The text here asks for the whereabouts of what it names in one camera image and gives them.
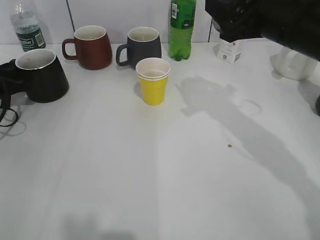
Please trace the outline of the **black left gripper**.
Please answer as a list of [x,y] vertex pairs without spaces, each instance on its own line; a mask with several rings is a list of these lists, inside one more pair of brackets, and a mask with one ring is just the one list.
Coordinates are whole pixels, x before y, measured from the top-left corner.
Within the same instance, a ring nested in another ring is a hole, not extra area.
[[16,59],[0,65],[0,99],[5,96],[5,92],[10,95],[26,92],[26,84],[20,78],[16,66]]

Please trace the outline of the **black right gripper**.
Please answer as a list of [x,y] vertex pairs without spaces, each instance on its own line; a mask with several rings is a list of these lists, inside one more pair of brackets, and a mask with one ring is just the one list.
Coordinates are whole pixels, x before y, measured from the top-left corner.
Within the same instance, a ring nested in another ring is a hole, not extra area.
[[266,32],[269,0],[207,0],[205,11],[211,16],[221,40],[232,43],[269,38]]

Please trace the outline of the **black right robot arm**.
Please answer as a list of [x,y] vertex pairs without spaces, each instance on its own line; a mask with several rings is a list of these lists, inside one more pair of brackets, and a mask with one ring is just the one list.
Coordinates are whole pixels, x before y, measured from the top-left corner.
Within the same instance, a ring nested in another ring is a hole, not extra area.
[[207,0],[205,10],[229,43],[265,38],[320,59],[318,0]]

